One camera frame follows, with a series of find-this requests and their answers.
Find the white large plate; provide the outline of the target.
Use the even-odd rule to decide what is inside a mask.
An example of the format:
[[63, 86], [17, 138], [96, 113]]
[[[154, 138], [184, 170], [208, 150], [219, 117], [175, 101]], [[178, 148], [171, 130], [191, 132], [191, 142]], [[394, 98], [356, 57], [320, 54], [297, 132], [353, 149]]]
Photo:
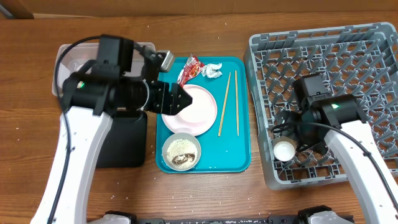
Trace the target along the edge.
[[217, 117], [217, 104], [213, 95], [199, 85], [186, 84], [183, 89], [192, 97], [192, 104], [177, 115], [162, 114], [162, 121], [173, 133], [199, 136], [207, 132]]

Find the red snack wrapper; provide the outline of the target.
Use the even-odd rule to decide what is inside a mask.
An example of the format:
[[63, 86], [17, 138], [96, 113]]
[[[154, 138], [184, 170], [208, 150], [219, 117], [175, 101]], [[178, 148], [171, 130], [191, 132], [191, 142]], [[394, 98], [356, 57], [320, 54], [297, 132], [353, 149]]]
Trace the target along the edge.
[[187, 58], [184, 67], [178, 75], [177, 83], [180, 86], [184, 86], [186, 82], [195, 78], [199, 73], [201, 73], [204, 66], [205, 64], [201, 62], [196, 55], [191, 54], [189, 58]]

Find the white tissue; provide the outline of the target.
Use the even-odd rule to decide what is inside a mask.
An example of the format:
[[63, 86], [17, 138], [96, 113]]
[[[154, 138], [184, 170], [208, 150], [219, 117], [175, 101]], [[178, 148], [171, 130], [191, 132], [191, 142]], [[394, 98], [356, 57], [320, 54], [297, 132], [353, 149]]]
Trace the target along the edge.
[[221, 68], [222, 68], [221, 63], [219, 64], [209, 63], [203, 67], [201, 74], [203, 77], [218, 78], [222, 76]]

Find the wooden chopstick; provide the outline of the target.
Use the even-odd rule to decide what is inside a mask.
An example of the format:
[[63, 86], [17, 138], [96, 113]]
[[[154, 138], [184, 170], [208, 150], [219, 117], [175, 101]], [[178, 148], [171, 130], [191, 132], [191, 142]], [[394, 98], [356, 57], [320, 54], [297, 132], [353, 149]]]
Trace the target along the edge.
[[226, 90], [225, 90], [224, 101], [223, 101], [223, 109], [222, 109], [222, 112], [221, 112], [220, 126], [219, 126], [219, 130], [218, 130], [218, 137], [221, 137], [221, 133], [222, 133], [224, 115], [225, 115], [225, 110], [226, 110], [226, 103], [227, 103], [227, 100], [228, 100], [230, 80], [231, 80], [231, 72], [229, 73], [228, 81], [227, 81], [227, 84], [226, 84]]
[[234, 83], [235, 83], [235, 100], [236, 100], [236, 131], [237, 136], [239, 136], [239, 94], [238, 94], [238, 73], [237, 70], [234, 71]]

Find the grey bowl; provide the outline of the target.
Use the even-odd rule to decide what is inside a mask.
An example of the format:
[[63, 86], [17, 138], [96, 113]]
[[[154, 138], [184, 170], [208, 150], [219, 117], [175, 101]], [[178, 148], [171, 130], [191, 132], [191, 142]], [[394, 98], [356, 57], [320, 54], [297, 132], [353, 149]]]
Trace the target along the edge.
[[201, 145], [191, 134], [176, 133], [164, 142], [162, 158], [167, 167], [177, 172], [185, 172], [198, 164], [201, 158]]

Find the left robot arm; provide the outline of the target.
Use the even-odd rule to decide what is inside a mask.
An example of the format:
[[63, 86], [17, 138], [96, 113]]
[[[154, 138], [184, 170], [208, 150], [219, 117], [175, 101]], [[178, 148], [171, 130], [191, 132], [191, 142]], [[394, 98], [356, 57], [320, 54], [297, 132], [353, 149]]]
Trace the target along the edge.
[[161, 82], [174, 55], [102, 34], [95, 59], [53, 86], [61, 109], [58, 144], [33, 223], [85, 223], [98, 156], [119, 108], [176, 115], [192, 103], [177, 83]]

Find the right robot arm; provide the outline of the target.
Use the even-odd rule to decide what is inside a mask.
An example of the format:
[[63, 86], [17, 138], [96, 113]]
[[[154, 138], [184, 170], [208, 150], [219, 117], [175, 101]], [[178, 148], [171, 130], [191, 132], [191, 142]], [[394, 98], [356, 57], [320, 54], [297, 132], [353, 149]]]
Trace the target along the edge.
[[397, 223], [397, 183], [382, 158], [367, 116], [351, 94], [333, 96], [321, 74], [292, 84], [299, 111], [282, 111], [272, 142], [277, 160], [329, 149], [343, 167], [368, 223]]

